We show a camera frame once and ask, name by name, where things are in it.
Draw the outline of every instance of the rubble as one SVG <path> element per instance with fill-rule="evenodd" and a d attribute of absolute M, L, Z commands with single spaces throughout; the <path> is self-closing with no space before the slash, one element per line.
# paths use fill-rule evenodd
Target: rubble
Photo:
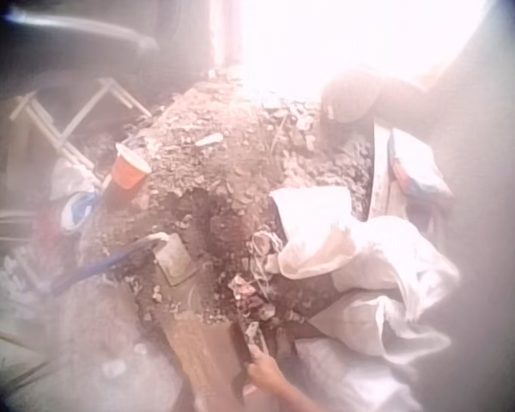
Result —
<path fill-rule="evenodd" d="M 336 291 L 326 279 L 294 284 L 277 275 L 276 254 L 286 238 L 269 193 L 281 187 L 343 185 L 351 190 L 355 217 L 364 221 L 373 165 L 373 140 L 354 130 L 324 131 L 319 109 L 316 102 L 274 95 L 254 100 L 221 76 L 198 83 L 148 129 L 134 131 L 130 148 L 149 159 L 153 172 L 130 211 L 94 212 L 97 216 L 82 234 L 81 256 L 93 260 L 103 250 L 94 247 L 97 239 L 112 250 L 159 227 L 178 232 L 175 242 L 194 264 L 202 300 L 198 315 L 204 323 L 247 316 L 274 324 L 275 319 L 287 321 L 285 313 L 292 310 L 313 315 Z M 278 241 L 258 234 L 263 230 Z M 170 285 L 184 284 L 171 282 L 169 270 L 162 269 Z M 148 291 L 137 295 L 143 320 L 151 320 L 149 305 L 163 305 L 173 315 L 184 310 L 165 290 L 154 290 L 151 257 L 133 257 L 128 270 L 138 274 L 142 290 Z M 296 315 L 290 319 L 300 321 Z"/>

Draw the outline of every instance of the bucket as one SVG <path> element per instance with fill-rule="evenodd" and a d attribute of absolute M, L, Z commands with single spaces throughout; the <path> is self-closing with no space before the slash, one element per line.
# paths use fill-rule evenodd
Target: bucket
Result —
<path fill-rule="evenodd" d="M 123 189 L 131 189 L 151 173 L 151 167 L 136 152 L 117 143 L 118 157 L 112 165 L 112 180 Z"/>

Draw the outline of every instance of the sunlight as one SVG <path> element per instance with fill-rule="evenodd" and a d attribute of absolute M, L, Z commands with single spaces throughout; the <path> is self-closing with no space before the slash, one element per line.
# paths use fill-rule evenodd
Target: sunlight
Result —
<path fill-rule="evenodd" d="M 418 83 L 457 56 L 487 0 L 241 0 L 246 84 L 317 99 L 353 65 Z"/>

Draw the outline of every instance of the concrete floor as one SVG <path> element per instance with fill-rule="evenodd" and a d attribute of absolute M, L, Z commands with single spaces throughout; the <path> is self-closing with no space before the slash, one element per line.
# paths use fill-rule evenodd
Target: concrete floor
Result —
<path fill-rule="evenodd" d="M 506 6 L 491 10 L 426 104 L 436 120 L 422 137 L 457 198 L 447 246 L 462 275 L 423 319 L 453 340 L 419 365 L 427 411 L 515 410 L 515 10 Z"/>

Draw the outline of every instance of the white plastic bag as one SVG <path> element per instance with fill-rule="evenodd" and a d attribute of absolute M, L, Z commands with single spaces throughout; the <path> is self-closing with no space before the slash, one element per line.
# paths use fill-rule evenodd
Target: white plastic bag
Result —
<path fill-rule="evenodd" d="M 450 345 L 448 336 L 411 324 L 404 314 L 402 303 L 382 293 L 357 292 L 342 296 L 310 322 L 356 352 L 382 356 L 398 365 L 406 366 Z M 385 333 L 385 326 L 391 328 L 392 336 Z"/>
<path fill-rule="evenodd" d="M 435 164 L 433 151 L 421 140 L 395 129 L 389 139 L 390 164 L 407 196 L 447 202 L 453 197 Z"/>
<path fill-rule="evenodd" d="M 361 224 L 351 215 L 351 194 L 345 187 L 280 189 L 275 200 L 288 238 L 279 254 L 281 273 L 303 279 L 331 272 L 354 254 Z"/>
<path fill-rule="evenodd" d="M 64 158 L 59 158 L 51 172 L 50 200 L 67 197 L 78 191 L 95 191 L 92 173 L 84 166 L 74 166 Z"/>
<path fill-rule="evenodd" d="M 397 381 L 379 359 L 349 351 L 332 339 L 295 342 L 312 397 L 332 412 L 422 410 L 410 388 Z"/>
<path fill-rule="evenodd" d="M 412 223 L 380 216 L 364 225 L 360 249 L 332 273 L 339 291 L 398 288 L 407 320 L 416 320 L 444 298 L 459 281 L 456 267 Z"/>

